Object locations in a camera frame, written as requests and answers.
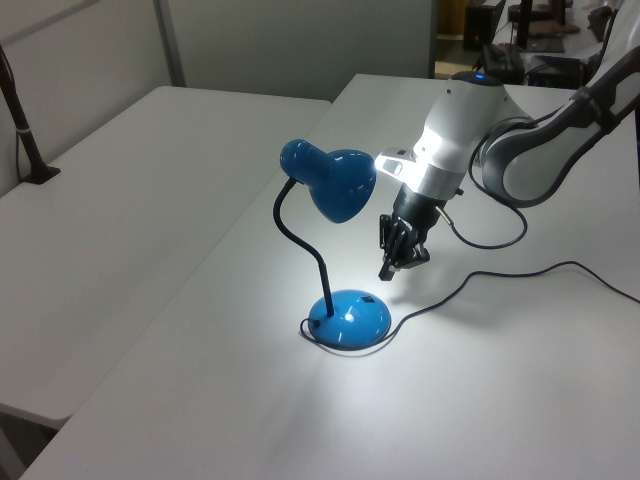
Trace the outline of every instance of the desk lamp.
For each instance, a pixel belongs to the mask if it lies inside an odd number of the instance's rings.
[[[273,218],[289,240],[318,262],[324,298],[309,312],[309,331],[315,340],[334,349],[373,346],[389,331],[391,314],[376,296],[361,290],[331,292],[327,267],[311,245],[282,223],[282,202],[296,183],[306,185],[315,206],[333,223],[353,218],[369,200],[376,183],[371,156],[357,150],[325,153],[304,140],[292,140],[280,154],[280,166],[289,176],[273,207]]]

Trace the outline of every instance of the black flexible neck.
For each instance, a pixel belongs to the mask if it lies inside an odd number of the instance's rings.
[[[278,198],[276,198],[276,202],[273,204],[273,220],[276,222],[278,229],[285,237],[287,237],[296,245],[304,248],[307,252],[313,255],[313,257],[318,262],[318,269],[320,270],[320,281],[322,282],[322,291],[324,292],[324,302],[327,306],[327,316],[333,317],[334,310],[333,300],[331,299],[331,288],[329,287],[329,275],[327,274],[327,266],[322,259],[322,255],[320,255],[320,253],[307,242],[291,233],[291,231],[284,226],[284,223],[282,223],[282,218],[280,217],[280,209],[282,208],[284,197],[287,196],[289,191],[296,183],[298,183],[296,179],[289,177],[287,183],[285,183],[284,187],[282,187]]]
[[[0,88],[11,112],[11,117],[13,117],[13,123],[16,125],[16,133],[20,136],[31,163],[31,175],[24,181],[41,185],[58,174],[60,170],[47,166],[40,156],[36,140],[31,133],[31,127],[27,122],[22,105],[20,105],[13,72],[2,46],[0,46]]]

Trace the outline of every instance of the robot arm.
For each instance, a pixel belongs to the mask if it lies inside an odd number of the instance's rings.
[[[388,149],[376,168],[403,185],[380,218],[382,280],[429,260],[424,247],[438,207],[452,199],[478,146],[484,187],[499,201],[529,207],[548,199],[575,162],[640,107],[640,3],[625,2],[600,68],[538,124],[498,81],[464,72],[447,82],[411,153]]]

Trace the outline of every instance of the white wall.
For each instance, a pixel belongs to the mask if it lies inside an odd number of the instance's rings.
[[[3,48],[47,163],[170,83],[151,0],[100,0]],[[0,195],[17,184],[14,139],[0,96]],[[21,157],[25,175],[24,150]]]
[[[189,87],[333,101],[356,73],[433,68],[436,0],[165,1]]]

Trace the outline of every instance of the blue lamp base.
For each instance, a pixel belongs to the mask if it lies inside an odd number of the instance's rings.
[[[309,331],[322,345],[357,350],[378,343],[391,327],[387,306],[375,295],[361,290],[340,290],[331,294],[335,314],[327,316],[324,298],[309,312]]]

